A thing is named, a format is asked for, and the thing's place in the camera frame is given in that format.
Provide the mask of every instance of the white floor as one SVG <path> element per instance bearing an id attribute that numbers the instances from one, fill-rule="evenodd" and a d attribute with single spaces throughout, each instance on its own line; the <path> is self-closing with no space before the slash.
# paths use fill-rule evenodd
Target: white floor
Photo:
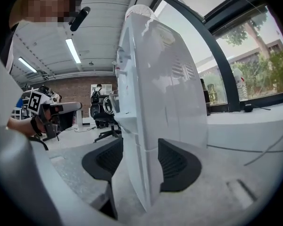
<path id="1" fill-rule="evenodd" d="M 56 149 L 64 149 L 64 148 L 71 148 L 71 147 L 77 147 L 81 145 L 87 145 L 94 142 L 94 140 L 99 137 L 101 132 L 111 130 L 111 127 L 103 128 L 103 129 L 93 129 L 93 125 L 91 126 L 84 126 L 83 132 L 77 132 L 75 129 L 76 126 L 69 128 L 61 134 L 59 134 L 59 141 L 57 138 L 45 141 L 45 144 L 47 145 L 49 150 L 56 150 Z"/>

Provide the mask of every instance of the brick wall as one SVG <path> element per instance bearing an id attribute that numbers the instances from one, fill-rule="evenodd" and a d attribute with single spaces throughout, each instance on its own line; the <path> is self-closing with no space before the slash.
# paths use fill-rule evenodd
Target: brick wall
<path id="1" fill-rule="evenodd" d="M 42 84 L 33 85 L 38 88 L 45 85 L 62 96 L 62 102 L 81 102 L 83 105 L 83 117 L 89 117 L 90 90 L 92 84 L 112 84 L 112 90 L 117 89 L 115 76 L 108 77 L 81 77 L 56 81 L 45 81 Z"/>

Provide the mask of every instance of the ceiling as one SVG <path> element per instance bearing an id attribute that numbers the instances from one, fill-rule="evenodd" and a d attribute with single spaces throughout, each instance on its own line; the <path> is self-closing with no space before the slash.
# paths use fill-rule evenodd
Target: ceiling
<path id="1" fill-rule="evenodd" d="M 112 62 L 125 13 L 131 0 L 83 0 L 89 15 L 76 32 L 70 26 L 49 27 L 21 22 L 14 35 L 14 64 L 11 75 L 23 86 L 45 80 L 78 76 L 113 75 Z M 73 39 L 81 64 L 75 63 L 65 39 Z M 18 59 L 22 57 L 38 73 L 33 73 Z"/>

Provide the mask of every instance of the window frame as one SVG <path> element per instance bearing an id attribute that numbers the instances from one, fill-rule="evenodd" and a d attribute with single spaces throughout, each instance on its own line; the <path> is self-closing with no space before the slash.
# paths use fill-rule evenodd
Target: window frame
<path id="1" fill-rule="evenodd" d="M 150 8 L 155 11 L 161 1 L 162 0 L 154 0 Z M 214 37 L 216 33 L 220 33 L 224 27 L 229 25 L 235 19 L 252 12 L 254 7 L 266 5 L 264 0 L 225 0 L 207 13 L 204 16 L 204 20 L 201 20 L 195 11 L 179 0 L 163 1 L 175 8 L 196 28 L 207 43 L 216 60 L 225 86 L 227 104 L 211 105 L 211 112 L 238 112 L 243 110 L 246 104 L 266 107 L 283 103 L 283 93 L 240 102 L 238 89 L 230 64 Z"/>

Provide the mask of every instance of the white mesh dome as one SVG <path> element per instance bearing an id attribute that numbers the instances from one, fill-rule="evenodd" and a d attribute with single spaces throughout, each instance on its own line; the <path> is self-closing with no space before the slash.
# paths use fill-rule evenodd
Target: white mesh dome
<path id="1" fill-rule="evenodd" d="M 126 12 L 125 20 L 129 17 L 129 15 L 131 13 L 136 13 L 136 14 L 144 15 L 144 16 L 147 16 L 149 18 L 158 20 L 157 17 L 155 16 L 154 12 L 152 11 L 152 9 L 150 9 L 146 5 L 137 4 L 137 5 L 134 5 L 134 6 L 130 7 L 127 10 L 127 12 Z"/>

